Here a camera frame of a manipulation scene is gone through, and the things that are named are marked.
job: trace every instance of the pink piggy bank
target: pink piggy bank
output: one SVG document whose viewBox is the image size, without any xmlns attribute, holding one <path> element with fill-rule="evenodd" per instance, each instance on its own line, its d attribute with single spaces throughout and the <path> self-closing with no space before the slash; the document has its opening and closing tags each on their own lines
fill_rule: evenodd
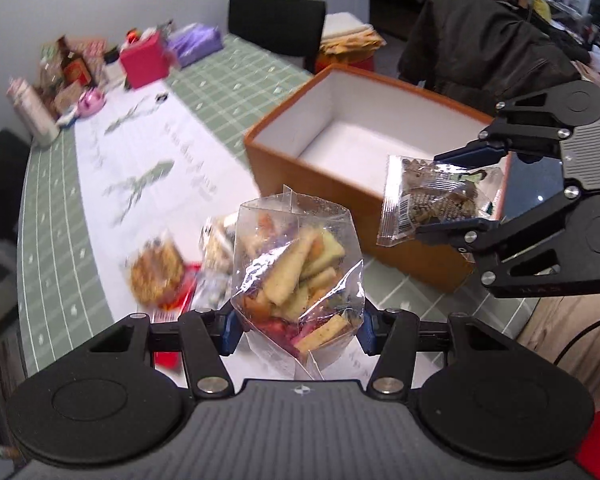
<svg viewBox="0 0 600 480">
<path fill-rule="evenodd" d="M 78 116 L 91 117 L 102 110 L 105 102 L 104 94 L 100 90 L 97 88 L 88 89 L 78 100 Z"/>
</svg>

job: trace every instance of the bottle label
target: bottle label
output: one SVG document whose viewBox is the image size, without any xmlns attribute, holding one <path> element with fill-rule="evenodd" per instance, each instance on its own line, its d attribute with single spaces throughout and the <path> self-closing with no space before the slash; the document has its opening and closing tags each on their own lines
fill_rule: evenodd
<svg viewBox="0 0 600 480">
<path fill-rule="evenodd" d="M 64 78 L 68 84 L 77 81 L 82 86 L 88 86 L 91 83 L 91 74 L 89 69 L 81 59 L 75 59 L 64 67 Z"/>
</svg>

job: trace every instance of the purple package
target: purple package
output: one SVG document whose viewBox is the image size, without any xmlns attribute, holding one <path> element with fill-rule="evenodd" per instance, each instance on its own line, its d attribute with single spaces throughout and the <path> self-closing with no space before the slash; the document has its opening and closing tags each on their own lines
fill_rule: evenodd
<svg viewBox="0 0 600 480">
<path fill-rule="evenodd" d="M 200 23 L 187 25 L 169 36 L 168 47 L 175 53 L 181 68 L 222 50 L 222 37 L 217 27 Z"/>
</svg>

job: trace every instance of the black chair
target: black chair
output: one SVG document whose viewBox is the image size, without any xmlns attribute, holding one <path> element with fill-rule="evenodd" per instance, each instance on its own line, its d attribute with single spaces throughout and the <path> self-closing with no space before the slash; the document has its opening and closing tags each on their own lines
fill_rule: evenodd
<svg viewBox="0 0 600 480">
<path fill-rule="evenodd" d="M 29 146 L 9 130 L 0 131 L 0 240 L 18 240 L 15 228 L 28 160 Z"/>
<path fill-rule="evenodd" d="M 229 32 L 315 73 L 326 13 L 320 0 L 229 0 Z"/>
</svg>

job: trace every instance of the open box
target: open box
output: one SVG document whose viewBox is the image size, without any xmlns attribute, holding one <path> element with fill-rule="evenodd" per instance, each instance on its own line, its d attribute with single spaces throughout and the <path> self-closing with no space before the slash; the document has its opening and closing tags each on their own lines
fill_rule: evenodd
<svg viewBox="0 0 600 480">
<path fill-rule="evenodd" d="M 472 271 L 451 247 L 376 244 L 387 158 L 431 160 L 476 139 L 489 123 L 489 116 L 444 96 L 332 65 L 256 124 L 244 145 L 263 196 L 287 185 L 342 204 L 365 253 L 451 292 Z"/>
</svg>

